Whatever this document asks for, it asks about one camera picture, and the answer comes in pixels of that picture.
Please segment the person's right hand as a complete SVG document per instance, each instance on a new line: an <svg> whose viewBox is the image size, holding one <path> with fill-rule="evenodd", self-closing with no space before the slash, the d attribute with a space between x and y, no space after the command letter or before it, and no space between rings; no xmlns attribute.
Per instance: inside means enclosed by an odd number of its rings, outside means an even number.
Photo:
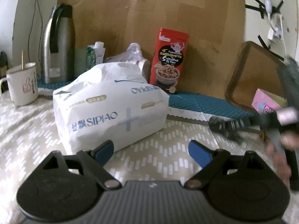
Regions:
<svg viewBox="0 0 299 224"><path fill-rule="evenodd" d="M289 186L292 170L287 164L284 153L285 149L291 151L298 150L298 134L294 131L286 131L280 135L276 131L270 131L266 151L273 161L273 166L276 168L277 175L284 184Z"/></svg>

